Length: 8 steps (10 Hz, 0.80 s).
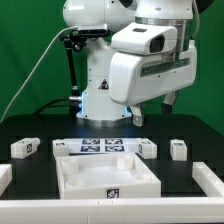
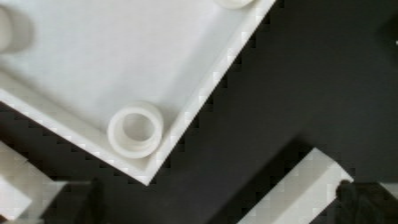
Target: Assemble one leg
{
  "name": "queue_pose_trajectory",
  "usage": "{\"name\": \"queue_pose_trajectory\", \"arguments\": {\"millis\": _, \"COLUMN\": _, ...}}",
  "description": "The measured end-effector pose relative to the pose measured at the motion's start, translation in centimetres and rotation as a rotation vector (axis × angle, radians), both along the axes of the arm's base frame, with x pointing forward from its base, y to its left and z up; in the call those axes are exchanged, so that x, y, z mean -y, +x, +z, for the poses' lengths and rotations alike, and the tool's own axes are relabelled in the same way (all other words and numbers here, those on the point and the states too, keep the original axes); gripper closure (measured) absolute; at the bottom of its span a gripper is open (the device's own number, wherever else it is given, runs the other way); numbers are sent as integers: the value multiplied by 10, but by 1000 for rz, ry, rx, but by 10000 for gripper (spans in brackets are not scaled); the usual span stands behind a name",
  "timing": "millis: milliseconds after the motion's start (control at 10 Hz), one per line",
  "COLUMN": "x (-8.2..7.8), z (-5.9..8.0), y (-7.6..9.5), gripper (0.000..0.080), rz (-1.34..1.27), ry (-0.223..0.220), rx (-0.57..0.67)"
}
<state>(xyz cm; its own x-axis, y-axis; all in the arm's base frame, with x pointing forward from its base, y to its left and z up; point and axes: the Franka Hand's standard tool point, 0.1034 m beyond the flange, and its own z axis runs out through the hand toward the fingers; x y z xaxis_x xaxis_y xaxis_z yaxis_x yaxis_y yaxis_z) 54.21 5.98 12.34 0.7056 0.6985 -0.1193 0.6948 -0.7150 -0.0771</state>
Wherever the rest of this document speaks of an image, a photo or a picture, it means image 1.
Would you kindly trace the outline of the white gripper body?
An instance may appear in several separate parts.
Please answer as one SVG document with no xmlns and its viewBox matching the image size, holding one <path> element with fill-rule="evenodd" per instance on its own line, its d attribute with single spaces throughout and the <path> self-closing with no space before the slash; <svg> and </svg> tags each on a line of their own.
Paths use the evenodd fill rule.
<svg viewBox="0 0 224 224">
<path fill-rule="evenodd" d="M 162 55 L 115 53 L 109 69 L 110 98 L 132 106 L 193 84 L 197 50 L 194 45 L 176 62 L 162 62 Z"/>
</svg>

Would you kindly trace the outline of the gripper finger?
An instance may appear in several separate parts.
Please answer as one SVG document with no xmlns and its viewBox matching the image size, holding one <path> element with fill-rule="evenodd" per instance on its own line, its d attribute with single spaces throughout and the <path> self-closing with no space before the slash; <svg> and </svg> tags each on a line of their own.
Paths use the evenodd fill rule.
<svg viewBox="0 0 224 224">
<path fill-rule="evenodd" d="M 161 104 L 161 112 L 164 115 L 170 115 L 172 113 L 173 105 L 176 102 L 178 94 L 179 94 L 178 91 L 174 91 L 174 92 L 170 92 L 166 94 L 164 101 Z"/>
<path fill-rule="evenodd" d="M 141 105 L 132 105 L 130 107 L 132 115 L 133 115 L 133 124 L 138 127 L 142 127 L 144 124 L 144 114 L 141 109 Z"/>
</svg>

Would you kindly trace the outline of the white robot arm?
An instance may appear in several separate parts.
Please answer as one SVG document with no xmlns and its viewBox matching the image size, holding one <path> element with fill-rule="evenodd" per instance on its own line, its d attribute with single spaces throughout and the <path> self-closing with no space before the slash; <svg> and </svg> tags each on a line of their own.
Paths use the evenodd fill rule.
<svg viewBox="0 0 224 224">
<path fill-rule="evenodd" d="M 77 118 L 94 126 L 129 119 L 141 126 L 141 104 L 159 96 L 170 112 L 177 92 L 195 80 L 189 26 L 197 16 L 196 0 L 66 0 L 71 47 L 87 50 Z"/>
</svg>

